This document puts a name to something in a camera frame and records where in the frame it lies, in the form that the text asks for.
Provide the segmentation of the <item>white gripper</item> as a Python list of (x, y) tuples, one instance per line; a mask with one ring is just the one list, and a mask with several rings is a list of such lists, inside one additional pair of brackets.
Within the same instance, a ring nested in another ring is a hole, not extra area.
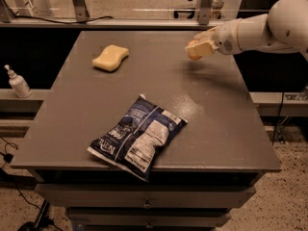
[(242, 53), (238, 43), (238, 27), (241, 21), (241, 19), (230, 20), (196, 34), (193, 38), (199, 41), (200, 55), (202, 57), (212, 56), (216, 50), (224, 55)]

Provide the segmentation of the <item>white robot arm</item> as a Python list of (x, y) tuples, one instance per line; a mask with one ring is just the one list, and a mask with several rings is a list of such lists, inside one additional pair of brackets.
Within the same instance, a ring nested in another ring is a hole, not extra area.
[(279, 0), (268, 13), (227, 21), (193, 37), (185, 47), (194, 60), (236, 55), (256, 50), (265, 53), (300, 53), (308, 60), (308, 0)]

